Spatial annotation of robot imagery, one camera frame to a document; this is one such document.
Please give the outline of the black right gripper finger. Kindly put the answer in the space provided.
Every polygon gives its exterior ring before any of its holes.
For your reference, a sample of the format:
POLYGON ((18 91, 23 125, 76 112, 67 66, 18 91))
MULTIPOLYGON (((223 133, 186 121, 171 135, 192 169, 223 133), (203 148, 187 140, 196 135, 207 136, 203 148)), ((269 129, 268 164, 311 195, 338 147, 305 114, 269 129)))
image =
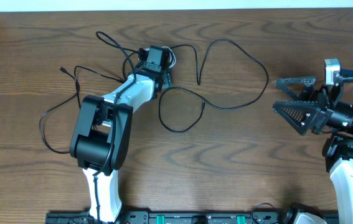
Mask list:
POLYGON ((302 136, 313 129, 322 116, 320 105, 315 101, 277 101, 273 110, 302 136))
POLYGON ((279 78, 275 80, 276 88, 286 93, 294 101, 308 101, 314 91, 315 76, 279 78), (291 87, 303 87, 300 93, 295 92, 291 87))

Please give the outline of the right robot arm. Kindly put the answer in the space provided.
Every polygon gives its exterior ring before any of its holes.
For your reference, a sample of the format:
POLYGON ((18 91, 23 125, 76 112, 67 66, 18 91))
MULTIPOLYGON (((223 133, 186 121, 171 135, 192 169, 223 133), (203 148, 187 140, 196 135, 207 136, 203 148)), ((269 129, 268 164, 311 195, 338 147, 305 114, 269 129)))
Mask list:
POLYGON ((322 156, 336 192, 339 222, 353 223, 353 104, 341 101, 344 84, 353 78, 323 84, 318 90, 315 82, 315 77, 275 80, 291 101, 277 101, 273 110, 302 136, 308 131, 321 134, 324 127, 332 130, 322 156))

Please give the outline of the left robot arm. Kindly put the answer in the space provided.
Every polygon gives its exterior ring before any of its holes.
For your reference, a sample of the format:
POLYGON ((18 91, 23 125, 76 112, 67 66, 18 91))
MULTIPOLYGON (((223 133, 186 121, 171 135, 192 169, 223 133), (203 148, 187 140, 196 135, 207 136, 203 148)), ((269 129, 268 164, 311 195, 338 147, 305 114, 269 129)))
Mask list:
POLYGON ((81 104, 70 143, 88 181, 88 223, 114 223, 121 212, 118 171, 129 147, 133 113, 155 99, 166 86, 173 56, 169 47, 150 46, 124 84, 101 97, 88 95, 81 104))

